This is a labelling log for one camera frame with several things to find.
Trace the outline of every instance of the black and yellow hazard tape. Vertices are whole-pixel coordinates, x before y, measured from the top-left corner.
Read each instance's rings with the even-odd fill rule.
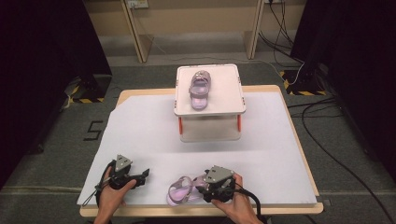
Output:
[[[75,94],[78,92],[79,85],[77,85],[72,94],[70,95],[69,103],[79,103],[79,104],[90,104],[90,103],[102,103],[105,98],[76,98]]]
[[[326,95],[326,91],[322,90],[320,87],[309,88],[310,90],[305,89],[304,87],[298,87],[298,85],[290,85],[288,79],[285,76],[285,72],[282,71],[279,73],[282,79],[284,80],[283,85],[285,86],[286,93],[289,95]]]

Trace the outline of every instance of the person's left hand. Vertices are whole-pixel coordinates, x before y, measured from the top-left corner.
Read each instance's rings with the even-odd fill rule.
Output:
[[[108,179],[111,167],[108,167],[105,178]],[[114,212],[120,205],[125,205],[123,200],[125,194],[129,189],[133,188],[136,184],[136,180],[129,181],[122,189],[113,189],[107,183],[102,189],[102,193],[99,199],[99,211],[95,224],[108,223],[108,221],[113,217]]]

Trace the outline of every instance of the purple sandal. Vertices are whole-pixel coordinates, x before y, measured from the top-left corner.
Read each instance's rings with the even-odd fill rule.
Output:
[[[189,89],[192,108],[195,110],[203,110],[206,108],[209,89],[210,74],[205,70],[195,73],[191,79]]]

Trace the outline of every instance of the white plastic box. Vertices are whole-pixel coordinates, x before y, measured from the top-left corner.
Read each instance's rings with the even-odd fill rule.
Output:
[[[206,70],[211,76],[207,107],[191,106],[192,76]],[[226,141],[241,137],[241,115],[246,105],[235,64],[181,66],[177,69],[175,114],[183,142]]]

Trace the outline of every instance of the gray carpet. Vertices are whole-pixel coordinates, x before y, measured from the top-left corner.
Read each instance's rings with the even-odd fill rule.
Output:
[[[293,96],[284,91],[282,80],[265,63],[241,63],[238,70],[243,85],[278,85],[287,105],[314,103],[330,96]],[[76,205],[78,193],[99,148],[110,112],[122,90],[174,88],[179,65],[113,67],[106,99],[97,104],[71,104],[53,124],[44,142],[44,152],[26,155],[0,192],[0,223],[85,223]],[[337,104],[317,105],[320,109],[306,118],[309,132],[337,160],[359,176],[396,219],[396,188],[381,163],[361,149],[342,110]],[[293,123],[316,181],[325,211],[311,215],[317,223],[390,223],[381,207],[345,168],[336,163],[308,135],[299,114],[305,106],[290,109]],[[88,133],[92,124],[97,133]],[[132,223],[135,219],[114,218],[113,223]],[[209,223],[195,219],[196,223]],[[305,216],[274,216],[272,223],[312,223]],[[157,223],[170,223],[156,219]]]

